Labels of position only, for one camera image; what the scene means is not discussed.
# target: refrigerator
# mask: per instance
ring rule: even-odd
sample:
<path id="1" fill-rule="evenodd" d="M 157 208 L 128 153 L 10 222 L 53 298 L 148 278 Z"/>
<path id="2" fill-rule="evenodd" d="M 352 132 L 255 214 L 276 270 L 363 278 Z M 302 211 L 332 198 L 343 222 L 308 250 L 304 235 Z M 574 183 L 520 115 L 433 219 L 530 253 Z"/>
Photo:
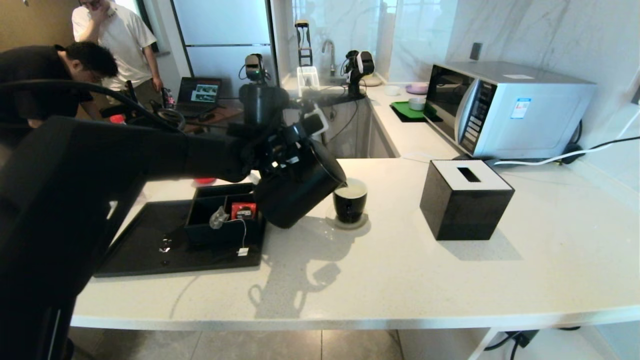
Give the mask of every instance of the refrigerator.
<path id="1" fill-rule="evenodd" d="M 238 98 L 249 83 L 238 77 L 249 54 L 261 54 L 269 85 L 279 84 L 268 0 L 172 0 L 172 6 L 191 74 L 221 78 L 221 99 Z"/>

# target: floor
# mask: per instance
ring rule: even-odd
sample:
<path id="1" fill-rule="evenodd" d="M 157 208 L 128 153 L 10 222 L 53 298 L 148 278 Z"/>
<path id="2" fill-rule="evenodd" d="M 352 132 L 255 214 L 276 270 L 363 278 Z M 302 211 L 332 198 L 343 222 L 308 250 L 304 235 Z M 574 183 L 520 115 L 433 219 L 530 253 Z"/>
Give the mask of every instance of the floor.
<path id="1" fill-rule="evenodd" d="M 72 328 L 75 360 L 403 360 L 397 331 L 131 331 Z"/>

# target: sticker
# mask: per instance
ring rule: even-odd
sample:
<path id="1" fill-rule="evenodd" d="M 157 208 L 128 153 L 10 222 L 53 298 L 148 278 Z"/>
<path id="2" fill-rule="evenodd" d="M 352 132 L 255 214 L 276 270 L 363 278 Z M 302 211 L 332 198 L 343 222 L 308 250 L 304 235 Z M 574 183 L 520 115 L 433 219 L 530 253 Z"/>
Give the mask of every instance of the sticker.
<path id="1" fill-rule="evenodd" d="M 502 75 L 502 76 L 506 76 L 507 78 L 511 78 L 511 79 L 534 79 L 528 75 L 523 75 L 523 74 Z"/>
<path id="2" fill-rule="evenodd" d="M 524 114 L 527 113 L 527 109 L 529 108 L 529 104 L 531 103 L 531 99 L 518 99 L 516 102 L 516 107 L 513 108 L 513 113 L 511 113 L 512 119 L 524 119 Z"/>

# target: laptop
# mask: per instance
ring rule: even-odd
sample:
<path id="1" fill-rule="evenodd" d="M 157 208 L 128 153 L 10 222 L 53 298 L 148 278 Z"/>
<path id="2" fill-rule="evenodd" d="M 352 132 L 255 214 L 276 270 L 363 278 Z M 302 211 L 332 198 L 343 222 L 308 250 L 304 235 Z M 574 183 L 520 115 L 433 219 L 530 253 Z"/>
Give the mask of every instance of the laptop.
<path id="1" fill-rule="evenodd" d="M 182 78 L 175 111 L 184 117 L 198 117 L 218 107 L 222 79 Z"/>

